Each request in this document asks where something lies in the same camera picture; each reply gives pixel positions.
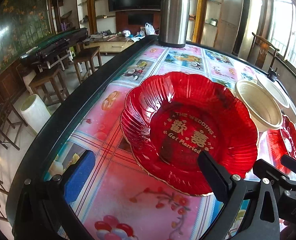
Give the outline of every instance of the window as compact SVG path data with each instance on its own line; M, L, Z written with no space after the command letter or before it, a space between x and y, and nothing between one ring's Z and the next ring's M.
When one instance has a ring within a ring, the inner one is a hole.
M291 0L272 0L272 19L268 40L281 58L296 68L296 7Z

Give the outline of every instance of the floral wallpaper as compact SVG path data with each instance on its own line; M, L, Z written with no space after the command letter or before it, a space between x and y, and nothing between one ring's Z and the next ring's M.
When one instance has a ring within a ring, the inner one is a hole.
M0 73L51 35L46 0L3 0L0 4Z

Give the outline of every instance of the red scalloped plate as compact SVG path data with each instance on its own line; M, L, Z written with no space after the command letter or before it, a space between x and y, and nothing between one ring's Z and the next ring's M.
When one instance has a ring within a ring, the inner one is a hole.
M296 160L296 128L293 122L283 115L282 126L278 130L269 130L267 141L275 167L288 175L290 170L281 164L280 159L287 154Z
M258 131L248 109L202 75L145 79L128 93L120 123L138 164L189 195L212 192L198 168L201 151L243 178L257 159Z

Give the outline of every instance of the stainless steel thermos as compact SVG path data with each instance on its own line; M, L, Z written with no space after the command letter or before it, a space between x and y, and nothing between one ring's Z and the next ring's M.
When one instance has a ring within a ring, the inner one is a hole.
M183 48L186 45L190 0L161 0L159 44Z

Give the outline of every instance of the metal bolt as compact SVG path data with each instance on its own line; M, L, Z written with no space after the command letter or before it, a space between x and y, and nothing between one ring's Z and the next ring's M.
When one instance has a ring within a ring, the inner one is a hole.
M238 175L238 174L233 174L232 175L232 178L234 179L234 180L236 180L236 181L239 181L241 178L240 178L240 176Z
M59 181L61 179L61 175L60 174L56 174L52 177L53 181Z
M267 178L263 178L262 181L264 182L264 184L269 184L269 180Z
M25 179L24 184L29 185L31 183L31 179Z

